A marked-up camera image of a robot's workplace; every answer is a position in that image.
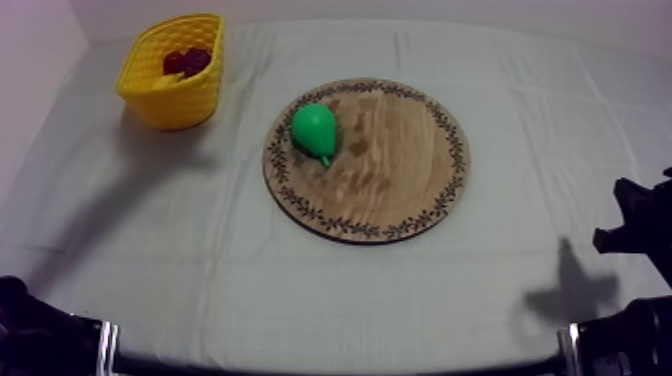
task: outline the round wooden board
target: round wooden board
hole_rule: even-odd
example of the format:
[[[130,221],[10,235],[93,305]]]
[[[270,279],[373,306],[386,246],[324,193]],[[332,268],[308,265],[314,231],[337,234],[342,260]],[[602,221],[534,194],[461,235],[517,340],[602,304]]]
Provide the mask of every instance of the round wooden board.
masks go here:
[[[329,169],[290,138],[298,108],[335,114]],[[282,209],[308,229],[350,243],[387,243],[441,221],[464,190],[470,158],[457,121],[427,95],[392,81],[332,82],[300,96],[269,132],[264,177]]]

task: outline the decorative border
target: decorative border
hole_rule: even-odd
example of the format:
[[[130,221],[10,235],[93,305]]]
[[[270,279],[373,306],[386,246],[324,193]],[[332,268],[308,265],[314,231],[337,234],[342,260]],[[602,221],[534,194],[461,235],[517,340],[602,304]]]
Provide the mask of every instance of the decorative border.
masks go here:
[[[318,103],[324,97],[336,93],[370,93],[376,90],[404,99],[413,99],[427,106],[438,127],[445,131],[445,139],[450,145],[449,154],[453,160],[452,168],[455,172],[451,181],[434,198],[431,209],[423,209],[419,214],[408,217],[396,225],[389,225],[384,229],[369,223],[352,222],[350,219],[343,219],[342,217],[328,218],[324,215],[322,209],[316,208],[308,199],[297,195],[293,188],[286,185],[289,181],[289,169],[288,157],[284,147],[290,142],[289,130],[298,109],[307,104]],[[413,233],[422,232],[438,223],[448,214],[451,204],[457,199],[459,190],[464,188],[466,182],[468,162],[465,153],[468,153],[468,149],[462,142],[463,136],[461,137],[460,129],[450,121],[446,112],[440,104],[434,102],[425,94],[395,82],[342,82],[329,85],[323,89],[315,89],[299,97],[286,111],[282,122],[275,129],[272,141],[267,147],[273,168],[271,178],[280,184],[280,198],[293,207],[300,218],[313,222],[317,221],[326,232],[337,229],[345,234],[361,235],[366,241],[375,241],[375,238],[383,237],[383,240],[387,242],[400,240]]]

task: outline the pear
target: pear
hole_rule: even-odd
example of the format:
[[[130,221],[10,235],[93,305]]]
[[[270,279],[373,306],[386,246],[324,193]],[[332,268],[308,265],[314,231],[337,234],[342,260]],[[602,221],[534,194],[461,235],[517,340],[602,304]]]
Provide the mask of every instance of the pear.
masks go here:
[[[314,103],[299,108],[292,119],[291,134],[299,149],[329,167],[336,149],[336,117],[327,106]]]

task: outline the white wall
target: white wall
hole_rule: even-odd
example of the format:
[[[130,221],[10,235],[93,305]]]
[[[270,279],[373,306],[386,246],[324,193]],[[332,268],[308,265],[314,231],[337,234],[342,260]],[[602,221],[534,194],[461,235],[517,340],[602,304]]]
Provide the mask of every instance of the white wall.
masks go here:
[[[67,0],[0,0],[0,203],[86,48]]]
[[[672,60],[672,0],[71,0],[93,42],[128,37],[182,13],[229,21],[431,19],[495,26]]]

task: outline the white tablecloth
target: white tablecloth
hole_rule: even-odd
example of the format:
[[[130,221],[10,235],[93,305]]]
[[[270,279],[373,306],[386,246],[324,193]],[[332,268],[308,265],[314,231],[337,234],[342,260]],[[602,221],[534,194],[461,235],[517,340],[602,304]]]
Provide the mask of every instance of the white tablecloth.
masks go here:
[[[551,355],[569,321],[668,293],[645,256],[599,256],[612,187],[672,165],[672,65],[444,23],[231,25],[207,126],[159,134],[97,45],[57,98],[0,215],[0,273],[118,323],[122,349],[276,371],[402,372]],[[293,98],[377,77],[443,103],[469,140],[457,208],[388,246],[306,232],[267,192],[267,131]],[[561,246],[561,239],[568,244]]]

